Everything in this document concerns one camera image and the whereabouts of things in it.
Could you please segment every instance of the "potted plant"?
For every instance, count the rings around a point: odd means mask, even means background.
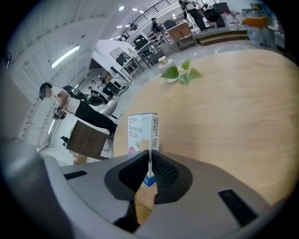
[[[165,78],[167,82],[174,82],[179,79],[182,84],[188,86],[190,80],[203,77],[197,69],[190,69],[190,66],[191,59],[187,59],[181,66],[183,71],[179,71],[176,66],[171,66],[163,72],[161,77]]]

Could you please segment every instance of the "black railing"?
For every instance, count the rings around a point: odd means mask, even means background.
[[[134,22],[132,22],[128,29],[123,32],[123,34],[119,38],[119,41],[125,42],[132,35],[132,33],[136,31],[147,20],[152,19],[158,12],[160,12],[164,8],[175,4],[179,4],[178,0],[162,0],[158,2],[157,4],[146,10]]]

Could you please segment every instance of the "person in white shirt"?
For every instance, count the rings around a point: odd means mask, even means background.
[[[40,99],[53,98],[59,105],[56,114],[60,117],[63,110],[78,117],[79,119],[99,128],[107,129],[112,135],[117,127],[112,120],[105,115],[95,111],[84,100],[72,97],[67,91],[49,83],[44,83],[40,87]]]
[[[195,8],[196,2],[190,0],[180,0],[186,6],[186,11],[193,17],[196,25],[200,28],[201,31],[207,29],[204,20],[202,20],[201,15],[198,13],[197,9]]]

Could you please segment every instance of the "bandage box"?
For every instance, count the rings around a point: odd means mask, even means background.
[[[143,183],[150,187],[156,181],[151,170],[151,151],[159,149],[159,115],[142,113],[128,116],[128,153],[149,150],[149,171]]]

